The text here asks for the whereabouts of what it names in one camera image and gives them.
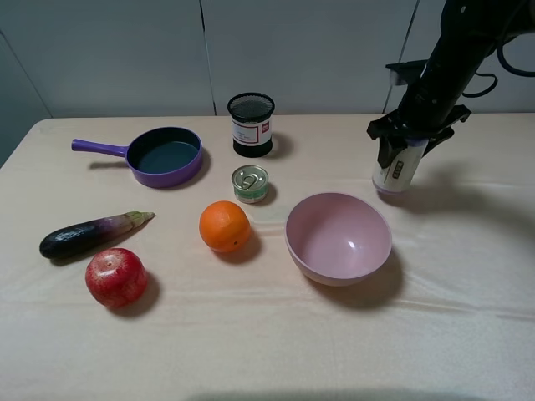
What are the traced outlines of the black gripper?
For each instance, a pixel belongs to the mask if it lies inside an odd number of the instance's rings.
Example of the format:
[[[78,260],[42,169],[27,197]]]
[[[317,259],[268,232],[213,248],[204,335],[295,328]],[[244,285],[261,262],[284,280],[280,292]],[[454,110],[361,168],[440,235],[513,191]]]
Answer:
[[[403,137],[429,139],[424,151],[428,155],[455,134],[453,124],[471,115],[465,105],[456,103],[462,92],[459,76],[440,64],[411,61],[390,63],[386,68],[392,83],[405,84],[407,90],[397,109],[370,122],[367,129],[371,139],[380,141],[377,162],[381,169],[390,167],[408,147]]]

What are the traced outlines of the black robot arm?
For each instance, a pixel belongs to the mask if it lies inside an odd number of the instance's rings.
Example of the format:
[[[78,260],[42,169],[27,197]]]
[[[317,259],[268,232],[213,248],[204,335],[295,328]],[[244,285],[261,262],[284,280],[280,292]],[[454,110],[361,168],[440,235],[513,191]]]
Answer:
[[[532,1],[446,2],[431,56],[388,66],[395,83],[407,90],[397,109],[369,123],[369,137],[380,142],[379,166],[389,167],[411,140],[427,141],[431,151],[452,137],[451,126],[471,114],[457,101],[486,57],[495,54],[509,73],[533,77],[532,71],[511,66],[503,52],[505,44],[533,31]]]

